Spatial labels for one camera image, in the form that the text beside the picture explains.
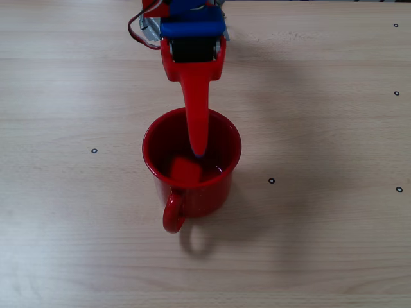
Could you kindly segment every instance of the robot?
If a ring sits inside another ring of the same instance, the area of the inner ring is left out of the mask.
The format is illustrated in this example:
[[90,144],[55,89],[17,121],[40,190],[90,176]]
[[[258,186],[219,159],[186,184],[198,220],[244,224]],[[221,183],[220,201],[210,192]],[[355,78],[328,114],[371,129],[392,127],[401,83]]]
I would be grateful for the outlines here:
[[[161,58],[169,81],[179,82],[186,106],[189,140],[193,153],[201,157],[208,140],[209,83],[221,77],[227,30],[217,0],[143,0],[143,9],[128,23],[136,41]],[[154,45],[137,35],[131,25],[139,19],[141,30]]]

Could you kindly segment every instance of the blue robot part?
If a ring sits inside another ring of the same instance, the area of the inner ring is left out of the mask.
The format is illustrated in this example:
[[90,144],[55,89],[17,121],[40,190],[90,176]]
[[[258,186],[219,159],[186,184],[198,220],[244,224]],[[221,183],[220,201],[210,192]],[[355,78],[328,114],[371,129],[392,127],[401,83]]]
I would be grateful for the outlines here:
[[198,8],[207,3],[207,0],[171,0],[169,5],[170,16],[181,14],[192,8]]
[[225,31],[225,21],[221,8],[205,6],[199,10],[188,10],[176,16],[161,18],[161,37],[219,37]]

